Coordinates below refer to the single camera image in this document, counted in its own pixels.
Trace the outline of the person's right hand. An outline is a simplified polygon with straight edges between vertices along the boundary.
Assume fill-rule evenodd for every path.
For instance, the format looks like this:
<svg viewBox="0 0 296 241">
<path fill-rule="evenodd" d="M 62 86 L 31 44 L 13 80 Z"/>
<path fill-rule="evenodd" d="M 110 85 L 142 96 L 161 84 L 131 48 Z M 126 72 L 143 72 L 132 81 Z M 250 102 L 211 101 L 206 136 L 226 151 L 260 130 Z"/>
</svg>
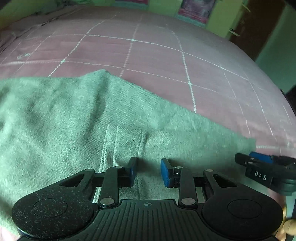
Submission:
<svg viewBox="0 0 296 241">
<path fill-rule="evenodd" d="M 296 235 L 296 222 L 295 219 L 287 219 L 287 207 L 284 206 L 283 210 L 283 221 L 278 229 L 275 237 L 279 241 L 285 241 L 288 239 L 288 236 L 295 237 Z"/>
</svg>

